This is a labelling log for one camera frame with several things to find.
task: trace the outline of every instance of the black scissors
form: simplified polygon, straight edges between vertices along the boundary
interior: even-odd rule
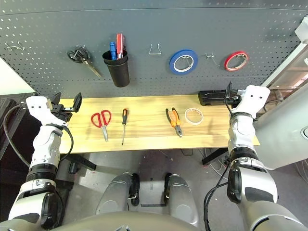
[[[95,68],[91,64],[89,64],[88,60],[90,58],[86,49],[82,47],[76,47],[74,51],[68,51],[67,56],[75,63],[86,64],[87,67],[94,72],[94,74],[96,74],[100,78],[102,77],[100,73],[98,73],[97,70],[95,70]]]

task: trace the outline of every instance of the black pen holder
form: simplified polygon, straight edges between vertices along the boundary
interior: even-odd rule
[[[126,87],[129,84],[127,52],[123,52],[123,58],[112,60],[111,52],[106,51],[103,54],[103,59],[108,67],[114,84],[119,88]]]

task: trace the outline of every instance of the white wall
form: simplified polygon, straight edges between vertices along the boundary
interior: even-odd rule
[[[34,90],[0,59],[0,95],[28,92]]]

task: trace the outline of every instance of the table leg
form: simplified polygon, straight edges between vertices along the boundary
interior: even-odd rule
[[[211,155],[207,156],[202,160],[203,165],[209,165],[211,162],[217,160],[225,154],[228,151],[228,148],[218,148],[216,151],[214,151]]]

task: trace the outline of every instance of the pliers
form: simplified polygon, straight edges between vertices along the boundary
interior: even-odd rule
[[[176,121],[171,119],[168,108],[166,108],[167,119],[169,120],[171,126],[175,129],[175,131],[178,134],[178,136],[182,137],[182,130],[180,128],[181,122],[180,122],[179,114],[178,114],[177,110],[175,110],[174,107],[172,108],[172,112],[173,112],[173,114],[174,114],[174,116],[176,118]]]

